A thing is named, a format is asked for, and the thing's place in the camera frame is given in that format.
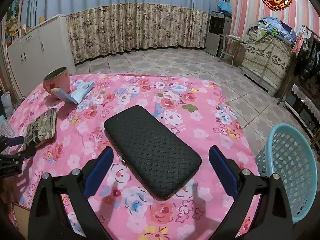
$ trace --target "blue booklet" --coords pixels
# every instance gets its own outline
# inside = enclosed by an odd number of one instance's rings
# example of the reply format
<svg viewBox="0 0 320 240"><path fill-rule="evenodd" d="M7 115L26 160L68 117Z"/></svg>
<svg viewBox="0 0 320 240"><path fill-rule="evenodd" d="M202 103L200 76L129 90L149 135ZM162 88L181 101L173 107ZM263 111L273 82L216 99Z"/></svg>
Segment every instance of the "blue booklet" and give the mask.
<svg viewBox="0 0 320 240"><path fill-rule="evenodd" d="M50 92L56 97L65 102L80 104L82 99L90 92L94 87L94 82L84 82L82 81L77 85L77 89L73 91L70 95L65 92L62 88L52 88Z"/></svg>

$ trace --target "metal screw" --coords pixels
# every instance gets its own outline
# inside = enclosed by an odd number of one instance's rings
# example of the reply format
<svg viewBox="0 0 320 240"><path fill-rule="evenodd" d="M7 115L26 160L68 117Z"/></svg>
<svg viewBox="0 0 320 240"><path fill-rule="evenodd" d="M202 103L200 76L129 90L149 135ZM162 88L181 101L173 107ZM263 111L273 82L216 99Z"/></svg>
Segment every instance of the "metal screw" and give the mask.
<svg viewBox="0 0 320 240"><path fill-rule="evenodd" d="M279 175L278 173L274 173L274 174L272 175L272 177L273 177L274 179L280 179L280 175Z"/></svg>
<svg viewBox="0 0 320 240"><path fill-rule="evenodd" d="M77 175L80 174L80 172L81 172L81 171L80 171L79 169L74 169L74 170L71 172L71 174L77 176Z"/></svg>
<svg viewBox="0 0 320 240"><path fill-rule="evenodd" d="M46 173L42 174L42 179L47 179L47 178L49 178L49 176L50 176L50 174L46 172Z"/></svg>
<svg viewBox="0 0 320 240"><path fill-rule="evenodd" d="M242 170L242 174L245 176L249 176L251 174L251 171L249 171L248 169L244 169Z"/></svg>

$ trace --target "pink floral bedsheet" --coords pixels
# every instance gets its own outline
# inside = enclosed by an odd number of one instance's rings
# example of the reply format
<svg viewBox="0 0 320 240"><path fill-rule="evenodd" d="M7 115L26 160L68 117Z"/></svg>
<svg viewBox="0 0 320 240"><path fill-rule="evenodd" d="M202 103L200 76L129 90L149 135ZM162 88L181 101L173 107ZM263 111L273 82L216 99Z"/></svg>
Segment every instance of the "pink floral bedsheet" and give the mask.
<svg viewBox="0 0 320 240"><path fill-rule="evenodd" d="M37 116L52 107L57 109L56 137L25 161L23 173L12 179L17 201L31 207L44 172L67 175L96 158L111 146L104 121L140 105L201 156L200 169L174 196L159 201L115 155L99 190L88 200L92 209L114 239L208 239L233 203L209 163L209 148L217 145L241 168L258 174L254 155L219 86L186 77L131 74L86 74L70 79L73 90L80 80L95 82L81 104L54 99L39 85L9 121L16 136L25 135L27 125ZM68 196L62 198L74 230L83 235ZM248 229L257 202L255 198L239 234Z"/></svg>

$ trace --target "patterned cloth pouch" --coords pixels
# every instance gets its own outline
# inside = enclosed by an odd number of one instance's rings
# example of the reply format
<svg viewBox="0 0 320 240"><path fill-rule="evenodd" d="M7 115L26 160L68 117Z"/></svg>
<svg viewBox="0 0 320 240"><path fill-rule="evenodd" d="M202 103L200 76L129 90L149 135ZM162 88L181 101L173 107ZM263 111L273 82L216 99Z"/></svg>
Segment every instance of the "patterned cloth pouch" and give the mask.
<svg viewBox="0 0 320 240"><path fill-rule="evenodd" d="M51 139L56 133L56 118L56 109L50 109L29 124L24 141L24 148L38 148L47 140Z"/></svg>

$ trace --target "pink striped wall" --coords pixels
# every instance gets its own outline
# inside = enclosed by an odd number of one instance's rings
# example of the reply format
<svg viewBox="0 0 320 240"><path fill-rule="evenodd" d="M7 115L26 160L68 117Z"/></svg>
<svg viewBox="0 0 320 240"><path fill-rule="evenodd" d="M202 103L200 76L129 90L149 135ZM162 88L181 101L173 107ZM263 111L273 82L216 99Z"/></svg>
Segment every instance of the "pink striped wall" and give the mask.
<svg viewBox="0 0 320 240"><path fill-rule="evenodd" d="M320 18L309 0L293 0L291 5L281 11L272 11L261 0L231 0L231 34L245 36L249 25L260 18L272 16L294 28L304 24L320 33Z"/></svg>

